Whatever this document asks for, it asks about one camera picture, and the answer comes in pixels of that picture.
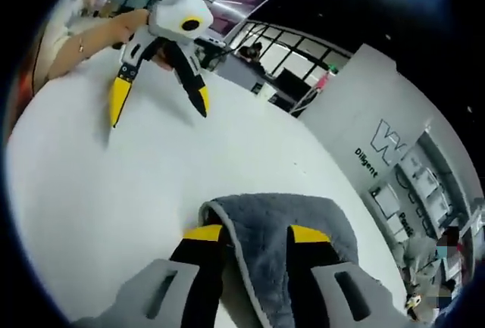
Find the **person's left hand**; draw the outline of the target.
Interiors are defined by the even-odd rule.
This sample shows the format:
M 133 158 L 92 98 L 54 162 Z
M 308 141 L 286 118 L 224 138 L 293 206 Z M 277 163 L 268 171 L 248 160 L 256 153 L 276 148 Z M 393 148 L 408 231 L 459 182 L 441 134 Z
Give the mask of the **person's left hand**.
M 147 24 L 149 11 L 136 9 L 113 17 L 108 22 L 109 45 L 126 44 L 130 37 L 143 25 Z

